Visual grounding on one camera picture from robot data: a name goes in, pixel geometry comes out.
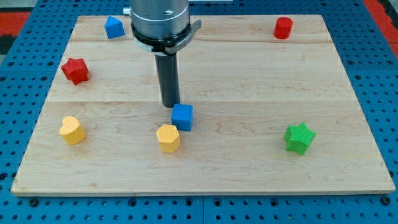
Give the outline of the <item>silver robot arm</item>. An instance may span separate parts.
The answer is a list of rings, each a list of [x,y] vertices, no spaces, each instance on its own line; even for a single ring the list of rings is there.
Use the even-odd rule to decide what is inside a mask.
[[[146,52],[175,55],[201,28],[201,20],[190,22],[187,0],[130,0],[129,4],[134,40]]]

